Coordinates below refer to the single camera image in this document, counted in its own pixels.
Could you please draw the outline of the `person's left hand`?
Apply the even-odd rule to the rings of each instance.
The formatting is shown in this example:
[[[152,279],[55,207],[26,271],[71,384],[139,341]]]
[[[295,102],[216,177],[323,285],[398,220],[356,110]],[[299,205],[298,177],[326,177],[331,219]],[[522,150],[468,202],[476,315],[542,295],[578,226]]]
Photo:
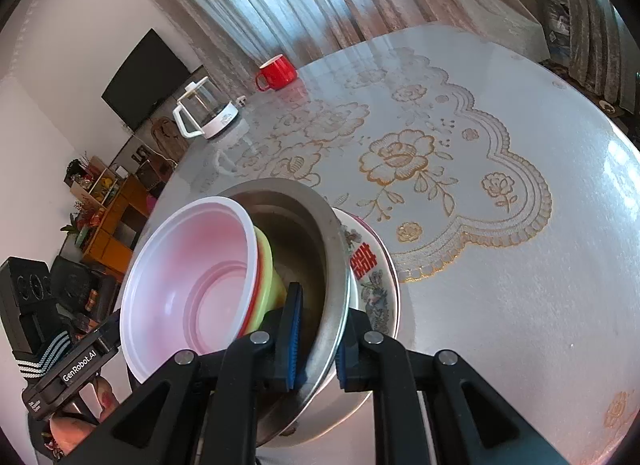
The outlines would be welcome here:
[[[50,418],[52,438],[64,455],[69,455],[96,429],[99,423],[104,422],[119,407],[112,385],[105,378],[96,377],[92,385],[101,407],[99,422],[89,423],[70,414],[57,414]]]

